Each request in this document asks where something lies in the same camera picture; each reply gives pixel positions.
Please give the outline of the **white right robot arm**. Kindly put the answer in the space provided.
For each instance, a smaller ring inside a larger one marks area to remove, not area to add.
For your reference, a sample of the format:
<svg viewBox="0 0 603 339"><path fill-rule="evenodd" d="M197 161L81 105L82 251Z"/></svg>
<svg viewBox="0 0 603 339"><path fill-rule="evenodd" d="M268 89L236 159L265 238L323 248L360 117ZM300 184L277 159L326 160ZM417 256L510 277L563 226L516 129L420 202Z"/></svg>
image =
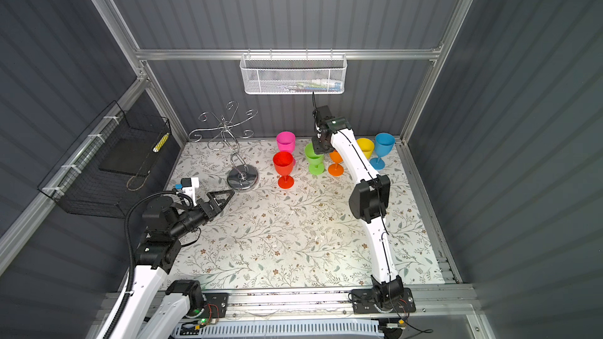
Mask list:
<svg viewBox="0 0 603 339"><path fill-rule="evenodd" d="M352 215L362 222L372 256L372 300L380 309L393 309L404 296L403 279L394 265L394 255L386 229L390 179L380 174L361 151L351 125L335 117L327 106L313 110L315 135L313 150L317 154L336 151L355 183L349 198Z"/></svg>

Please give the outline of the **red wine glass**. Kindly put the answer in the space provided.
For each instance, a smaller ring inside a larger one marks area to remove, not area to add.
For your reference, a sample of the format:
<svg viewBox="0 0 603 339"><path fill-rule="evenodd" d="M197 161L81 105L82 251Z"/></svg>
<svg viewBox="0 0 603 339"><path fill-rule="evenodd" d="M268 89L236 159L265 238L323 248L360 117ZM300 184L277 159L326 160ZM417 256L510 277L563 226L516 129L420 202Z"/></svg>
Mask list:
<svg viewBox="0 0 603 339"><path fill-rule="evenodd" d="M273 157L273 165L280 176L278 185L282 189L292 188L295 183L295 180L291 176L294 161L292 154L289 152L278 152Z"/></svg>

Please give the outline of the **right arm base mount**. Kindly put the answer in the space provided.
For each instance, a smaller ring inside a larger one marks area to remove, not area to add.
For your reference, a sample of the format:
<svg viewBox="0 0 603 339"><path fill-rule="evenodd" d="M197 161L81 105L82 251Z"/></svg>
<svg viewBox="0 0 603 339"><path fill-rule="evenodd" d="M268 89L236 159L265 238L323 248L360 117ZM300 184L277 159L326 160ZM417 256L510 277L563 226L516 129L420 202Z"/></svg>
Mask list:
<svg viewBox="0 0 603 339"><path fill-rule="evenodd" d="M353 312L359 315L394 314L408 315L416 312L411 290L405 287L402 294L376 298L371 289L354 289L348 293Z"/></svg>

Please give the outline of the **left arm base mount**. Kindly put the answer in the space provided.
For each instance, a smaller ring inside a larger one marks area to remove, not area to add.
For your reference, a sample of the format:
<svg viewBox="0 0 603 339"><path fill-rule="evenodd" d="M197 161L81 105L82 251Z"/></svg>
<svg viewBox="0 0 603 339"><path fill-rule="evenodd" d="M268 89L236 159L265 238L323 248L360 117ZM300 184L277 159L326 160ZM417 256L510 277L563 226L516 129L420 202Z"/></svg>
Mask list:
<svg viewBox="0 0 603 339"><path fill-rule="evenodd" d="M219 320L225 318L229 303L228 293L208 293L197 280L180 279L166 289L166 296L174 295L188 302L189 319Z"/></svg>

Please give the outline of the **yellow wine glass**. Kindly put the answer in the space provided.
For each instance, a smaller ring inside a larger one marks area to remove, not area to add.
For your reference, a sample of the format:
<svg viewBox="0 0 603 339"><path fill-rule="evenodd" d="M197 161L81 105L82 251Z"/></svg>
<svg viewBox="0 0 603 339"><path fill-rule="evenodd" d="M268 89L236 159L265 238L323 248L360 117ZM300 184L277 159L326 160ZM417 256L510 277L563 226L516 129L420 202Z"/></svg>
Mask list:
<svg viewBox="0 0 603 339"><path fill-rule="evenodd" d="M371 139L368 138L358 138L356 140L358 146L361 149L361 152L364 154L366 159L371 159L373 151L375 150L375 144Z"/></svg>

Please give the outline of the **orange wine glass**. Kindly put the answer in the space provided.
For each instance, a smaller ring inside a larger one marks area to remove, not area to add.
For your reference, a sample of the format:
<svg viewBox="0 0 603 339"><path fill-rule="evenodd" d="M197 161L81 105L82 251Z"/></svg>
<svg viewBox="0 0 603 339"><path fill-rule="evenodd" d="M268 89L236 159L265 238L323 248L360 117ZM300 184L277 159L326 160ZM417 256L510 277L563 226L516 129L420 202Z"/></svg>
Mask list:
<svg viewBox="0 0 603 339"><path fill-rule="evenodd" d="M331 152L329 155L332 164L328 167L328 173L334 177L342 176L344 174L344 167L342 166L343 159L341 155L337 151Z"/></svg>

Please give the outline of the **pink wine glass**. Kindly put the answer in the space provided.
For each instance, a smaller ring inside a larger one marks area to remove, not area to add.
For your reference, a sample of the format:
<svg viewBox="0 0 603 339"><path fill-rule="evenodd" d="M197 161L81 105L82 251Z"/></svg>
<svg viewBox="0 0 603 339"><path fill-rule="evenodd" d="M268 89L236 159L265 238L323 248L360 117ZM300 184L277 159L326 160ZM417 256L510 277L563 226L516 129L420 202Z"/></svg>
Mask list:
<svg viewBox="0 0 603 339"><path fill-rule="evenodd" d="M295 151L296 136L289 131L281 132L276 137L277 147L280 152L292 154Z"/></svg>

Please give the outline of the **green wine glass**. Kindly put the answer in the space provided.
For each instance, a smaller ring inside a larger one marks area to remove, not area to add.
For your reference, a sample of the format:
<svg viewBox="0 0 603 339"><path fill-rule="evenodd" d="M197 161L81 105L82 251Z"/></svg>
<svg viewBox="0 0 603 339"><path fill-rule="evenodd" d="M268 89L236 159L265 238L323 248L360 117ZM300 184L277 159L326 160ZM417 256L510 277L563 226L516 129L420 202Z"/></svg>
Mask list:
<svg viewBox="0 0 603 339"><path fill-rule="evenodd" d="M312 141L304 148L306 160L309 163L309 172L312 175L318 176L325 171L323 164L323 155L318 155L314 151Z"/></svg>

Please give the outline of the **blue wine glass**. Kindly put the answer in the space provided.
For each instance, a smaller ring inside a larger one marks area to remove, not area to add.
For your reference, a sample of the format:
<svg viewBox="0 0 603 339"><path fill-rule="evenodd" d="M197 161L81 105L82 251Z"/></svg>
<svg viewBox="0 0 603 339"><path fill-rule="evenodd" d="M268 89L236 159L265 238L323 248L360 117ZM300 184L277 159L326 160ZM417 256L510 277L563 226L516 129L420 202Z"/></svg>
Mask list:
<svg viewBox="0 0 603 339"><path fill-rule="evenodd" d="M394 148L396 138L389 133L378 133L375 136L375 158L370 160L370 164L376 170L382 170L385 168L385 161L383 158L388 155Z"/></svg>

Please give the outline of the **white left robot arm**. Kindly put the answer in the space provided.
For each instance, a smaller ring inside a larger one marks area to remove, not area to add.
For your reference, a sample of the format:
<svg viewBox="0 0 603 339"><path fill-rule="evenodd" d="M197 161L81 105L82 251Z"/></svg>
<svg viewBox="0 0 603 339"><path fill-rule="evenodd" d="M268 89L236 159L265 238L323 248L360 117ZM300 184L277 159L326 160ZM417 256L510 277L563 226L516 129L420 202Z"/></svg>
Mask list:
<svg viewBox="0 0 603 339"><path fill-rule="evenodd" d="M99 338L168 338L177 324L187 318L207 325L219 319L222 308L204 296L199 281L179 279L167 288L159 309L146 316L155 295L184 248L181 239L213 221L235 195L232 189L211 191L207 201L196 202L178 190L160 191L138 201L144 205L148 227L138 246L133 246L130 219L138 208L133 205L125 216L124 232L129 253L127 282Z"/></svg>

